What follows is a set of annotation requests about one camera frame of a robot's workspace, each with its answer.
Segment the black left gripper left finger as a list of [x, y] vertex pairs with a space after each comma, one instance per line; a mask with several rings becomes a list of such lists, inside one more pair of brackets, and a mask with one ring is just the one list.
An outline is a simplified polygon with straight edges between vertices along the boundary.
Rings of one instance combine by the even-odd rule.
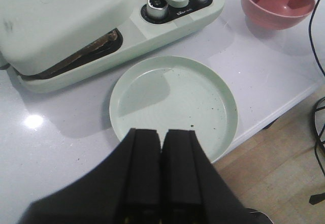
[[85, 176], [31, 203], [20, 223], [158, 223], [159, 216], [159, 137], [130, 129]]

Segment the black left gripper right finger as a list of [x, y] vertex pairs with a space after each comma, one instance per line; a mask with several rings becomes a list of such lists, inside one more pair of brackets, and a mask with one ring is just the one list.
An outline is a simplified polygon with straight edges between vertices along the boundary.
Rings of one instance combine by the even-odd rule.
[[161, 157], [163, 223], [250, 223], [194, 131], [169, 130]]

